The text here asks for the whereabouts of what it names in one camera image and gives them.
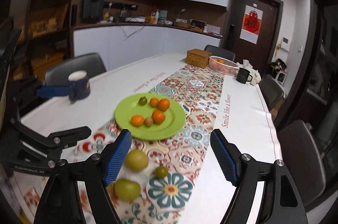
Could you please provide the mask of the brown kiwi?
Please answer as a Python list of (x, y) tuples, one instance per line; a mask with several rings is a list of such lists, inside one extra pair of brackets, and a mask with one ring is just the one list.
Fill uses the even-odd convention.
[(151, 127), (153, 125), (154, 121), (151, 117), (147, 117), (144, 119), (144, 125), (146, 127)]

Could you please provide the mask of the large yellow-green pear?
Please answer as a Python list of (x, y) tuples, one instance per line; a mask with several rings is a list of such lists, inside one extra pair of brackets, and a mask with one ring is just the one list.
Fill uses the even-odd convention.
[(148, 157), (141, 150), (132, 150), (125, 157), (124, 164), (134, 172), (140, 172), (148, 166)]

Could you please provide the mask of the grey chair near right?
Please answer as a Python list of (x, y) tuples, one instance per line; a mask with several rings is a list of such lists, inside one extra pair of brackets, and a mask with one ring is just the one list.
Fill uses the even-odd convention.
[(296, 120), (277, 133), (282, 158), (305, 207), (324, 192), (327, 179), (317, 144), (301, 120)]

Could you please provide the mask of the orange mandarin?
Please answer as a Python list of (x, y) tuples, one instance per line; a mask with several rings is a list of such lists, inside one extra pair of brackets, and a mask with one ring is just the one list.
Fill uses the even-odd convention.
[(144, 117), (142, 117), (142, 115), (134, 115), (131, 120), (130, 123), (134, 126), (134, 127), (140, 127), (143, 125), (144, 123)]
[(162, 124), (166, 120), (166, 115), (157, 109), (152, 113), (151, 118), (155, 124)]
[(170, 101), (168, 99), (161, 99), (157, 104), (157, 109), (160, 111), (167, 111), (170, 107)]
[(150, 106), (156, 108), (158, 106), (159, 100), (156, 97), (150, 99)]

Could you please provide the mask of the wicker basket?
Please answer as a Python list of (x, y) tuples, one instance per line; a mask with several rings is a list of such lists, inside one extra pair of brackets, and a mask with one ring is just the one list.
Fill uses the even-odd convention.
[(199, 68), (206, 68), (209, 64), (210, 56), (211, 52), (200, 49), (192, 49), (187, 51), (185, 63)]

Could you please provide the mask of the grey chair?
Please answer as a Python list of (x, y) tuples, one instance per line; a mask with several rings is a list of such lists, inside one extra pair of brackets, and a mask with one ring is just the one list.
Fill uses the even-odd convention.
[(85, 71), (88, 78), (93, 78), (106, 72), (106, 67), (98, 53), (80, 55), (47, 70), (45, 86), (65, 87), (68, 85), (69, 75), (77, 71)]
[(267, 105), (267, 109), (271, 111), (284, 96), (284, 91), (270, 75), (266, 75), (258, 85)]
[(282, 158), (305, 207), (324, 192), (327, 179), (317, 144), (301, 120), (296, 120), (277, 133)]

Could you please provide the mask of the red poster on door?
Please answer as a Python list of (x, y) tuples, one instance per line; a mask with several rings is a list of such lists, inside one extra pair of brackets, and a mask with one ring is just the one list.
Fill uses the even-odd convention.
[(245, 5), (244, 17), (240, 30), (240, 39), (257, 44), (262, 26), (263, 11)]

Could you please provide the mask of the small green lime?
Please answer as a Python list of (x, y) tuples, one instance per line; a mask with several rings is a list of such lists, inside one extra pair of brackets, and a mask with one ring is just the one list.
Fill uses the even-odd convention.
[(164, 166), (159, 166), (155, 169), (155, 176), (158, 179), (164, 179), (168, 176), (168, 170)]
[(138, 101), (139, 105), (146, 105), (148, 103), (148, 100), (145, 96), (141, 97)]

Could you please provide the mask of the clear fruit bowl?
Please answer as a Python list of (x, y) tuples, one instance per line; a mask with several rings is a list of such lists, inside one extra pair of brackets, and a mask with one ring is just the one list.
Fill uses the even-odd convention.
[(224, 75), (235, 75), (239, 70), (238, 64), (218, 56), (209, 57), (209, 67)]

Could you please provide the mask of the dark blue mug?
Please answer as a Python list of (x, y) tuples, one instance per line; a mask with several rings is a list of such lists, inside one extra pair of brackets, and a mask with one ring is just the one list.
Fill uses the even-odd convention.
[(69, 100), (83, 100), (90, 95), (90, 83), (86, 71), (76, 71), (69, 75)]

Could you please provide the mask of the black mug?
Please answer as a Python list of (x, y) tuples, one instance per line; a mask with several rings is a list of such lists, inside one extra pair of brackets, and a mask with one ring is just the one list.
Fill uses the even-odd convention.
[(253, 79), (252, 75), (250, 74), (250, 71), (245, 68), (239, 68), (236, 81), (242, 84), (246, 84), (248, 82), (251, 82)]

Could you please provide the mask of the dark wooden door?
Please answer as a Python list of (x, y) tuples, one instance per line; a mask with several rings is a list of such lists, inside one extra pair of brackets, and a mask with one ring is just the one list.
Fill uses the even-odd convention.
[(235, 61), (249, 63), (261, 75), (270, 64), (281, 25), (281, 0), (231, 0), (222, 48), (235, 53)]

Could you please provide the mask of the black coffee machine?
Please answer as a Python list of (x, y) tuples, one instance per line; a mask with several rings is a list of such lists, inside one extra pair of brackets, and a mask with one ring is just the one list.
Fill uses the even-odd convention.
[(83, 19), (99, 19), (102, 17), (104, 0), (84, 0)]

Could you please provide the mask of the white tissue cloth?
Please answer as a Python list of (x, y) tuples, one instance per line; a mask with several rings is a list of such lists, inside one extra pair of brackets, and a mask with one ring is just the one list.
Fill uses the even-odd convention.
[(237, 63), (239, 68), (244, 68), (246, 70), (248, 70), (250, 72), (250, 75), (253, 77), (253, 79), (251, 80), (250, 84), (252, 86), (255, 86), (256, 84), (258, 84), (262, 78), (260, 73), (258, 72), (258, 70), (255, 70), (252, 66), (252, 64), (250, 64), (249, 60), (243, 60), (243, 63)]

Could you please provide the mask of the large green apple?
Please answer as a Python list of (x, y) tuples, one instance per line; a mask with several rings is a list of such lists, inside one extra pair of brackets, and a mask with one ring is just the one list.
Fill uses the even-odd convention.
[(138, 183), (128, 179), (118, 179), (114, 183), (114, 193), (118, 199), (132, 202), (140, 196), (141, 187)]

